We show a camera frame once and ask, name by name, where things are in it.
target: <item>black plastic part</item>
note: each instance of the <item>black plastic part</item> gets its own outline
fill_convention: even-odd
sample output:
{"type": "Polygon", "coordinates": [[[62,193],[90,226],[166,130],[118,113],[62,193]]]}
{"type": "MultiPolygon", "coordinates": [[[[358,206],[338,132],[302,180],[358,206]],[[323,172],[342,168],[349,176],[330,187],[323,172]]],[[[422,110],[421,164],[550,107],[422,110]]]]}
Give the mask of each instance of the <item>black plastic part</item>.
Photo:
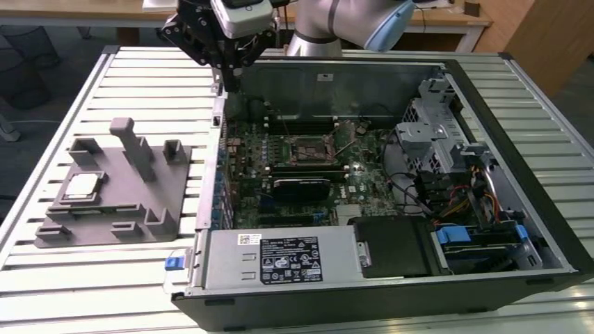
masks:
{"type": "Polygon", "coordinates": [[[106,45],[102,54],[116,54],[120,52],[120,45],[106,45]]]}
{"type": "Polygon", "coordinates": [[[346,171],[342,166],[273,167],[270,174],[275,179],[301,177],[310,179],[323,178],[335,183],[346,182],[346,171]]]}
{"type": "Polygon", "coordinates": [[[270,0],[274,8],[289,6],[291,0],[270,0]]]}
{"type": "Polygon", "coordinates": [[[366,243],[370,266],[363,277],[423,277],[442,274],[427,226],[421,216],[358,217],[349,221],[355,227],[358,242],[366,243]]]}
{"type": "Polygon", "coordinates": [[[453,102],[450,103],[450,111],[454,114],[454,118],[458,121],[458,125],[462,129],[462,132],[465,133],[467,141],[470,143],[475,143],[477,138],[474,138],[471,128],[467,126],[465,116],[462,115],[463,108],[465,108],[465,105],[462,104],[459,97],[455,96],[455,98],[453,99],[453,102]]]}
{"type": "Polygon", "coordinates": [[[314,216],[261,217],[258,225],[262,228],[298,228],[314,225],[314,216]]]}
{"type": "Polygon", "coordinates": [[[500,55],[501,59],[504,59],[505,61],[514,60],[514,56],[512,56],[510,52],[500,52],[498,55],[500,55]]]}
{"type": "Polygon", "coordinates": [[[274,182],[273,197],[278,202],[317,202],[326,200],[330,193],[330,180],[278,180],[274,182]]]}

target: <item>warning label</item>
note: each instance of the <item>warning label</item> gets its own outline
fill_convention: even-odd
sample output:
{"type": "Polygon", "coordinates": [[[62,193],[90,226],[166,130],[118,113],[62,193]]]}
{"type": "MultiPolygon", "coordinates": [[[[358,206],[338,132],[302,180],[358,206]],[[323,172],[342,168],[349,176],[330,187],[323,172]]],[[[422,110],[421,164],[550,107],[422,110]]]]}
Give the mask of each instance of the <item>warning label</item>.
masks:
{"type": "Polygon", "coordinates": [[[261,282],[322,282],[318,237],[261,240],[261,282]]]}

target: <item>white label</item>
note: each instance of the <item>white label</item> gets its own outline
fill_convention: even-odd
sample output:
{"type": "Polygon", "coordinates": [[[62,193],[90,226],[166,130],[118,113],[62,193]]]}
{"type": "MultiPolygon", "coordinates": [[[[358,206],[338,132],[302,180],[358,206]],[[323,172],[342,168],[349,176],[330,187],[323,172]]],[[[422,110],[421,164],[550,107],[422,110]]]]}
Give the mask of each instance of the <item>white label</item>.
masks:
{"type": "Polygon", "coordinates": [[[262,234],[238,234],[238,245],[259,245],[262,234]]]}
{"type": "Polygon", "coordinates": [[[318,81],[334,81],[334,74],[331,73],[318,74],[318,81]]]}

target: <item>aluminum profile table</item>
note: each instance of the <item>aluminum profile table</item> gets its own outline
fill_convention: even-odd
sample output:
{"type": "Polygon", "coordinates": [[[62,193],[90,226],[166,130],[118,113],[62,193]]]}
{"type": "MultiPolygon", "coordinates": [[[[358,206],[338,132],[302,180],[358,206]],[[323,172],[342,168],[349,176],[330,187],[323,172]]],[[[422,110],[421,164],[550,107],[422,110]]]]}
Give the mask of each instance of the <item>aluminum profile table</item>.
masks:
{"type": "MultiPolygon", "coordinates": [[[[205,156],[218,98],[211,70],[175,48],[134,47],[104,53],[56,136],[0,228],[0,329],[8,333],[203,333],[163,291],[163,261],[192,246],[205,156]],[[46,248],[35,231],[72,162],[74,138],[108,135],[114,117],[132,117],[150,144],[180,139],[192,146],[179,239],[156,244],[46,248]]],[[[269,56],[281,55],[271,50],[269,56]]],[[[435,53],[347,56],[431,58],[435,53]]],[[[455,58],[517,144],[550,197],[590,252],[594,252],[594,152],[513,60],[497,54],[441,54],[455,58]]],[[[481,133],[467,119],[475,137],[481,133]]],[[[187,273],[170,277],[183,289],[187,273]]],[[[496,312],[349,324],[274,328],[261,333],[592,333],[594,286],[534,295],[496,312]]]]}

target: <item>wooden desk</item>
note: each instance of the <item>wooden desk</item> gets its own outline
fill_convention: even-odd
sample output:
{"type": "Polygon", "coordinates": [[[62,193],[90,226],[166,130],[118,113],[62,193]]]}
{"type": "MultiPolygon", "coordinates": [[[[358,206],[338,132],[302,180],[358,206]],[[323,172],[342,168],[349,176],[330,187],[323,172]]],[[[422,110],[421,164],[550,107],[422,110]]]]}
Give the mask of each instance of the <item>wooden desk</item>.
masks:
{"type": "MultiPolygon", "coordinates": [[[[162,27],[171,13],[142,12],[142,0],[0,0],[0,24],[42,26],[114,26],[120,28],[162,27]]],[[[289,22],[294,22],[289,6],[289,22]]],[[[449,8],[418,11],[409,33],[451,33],[463,35],[457,51],[471,52],[492,24],[486,15],[471,17],[449,8]]]]}

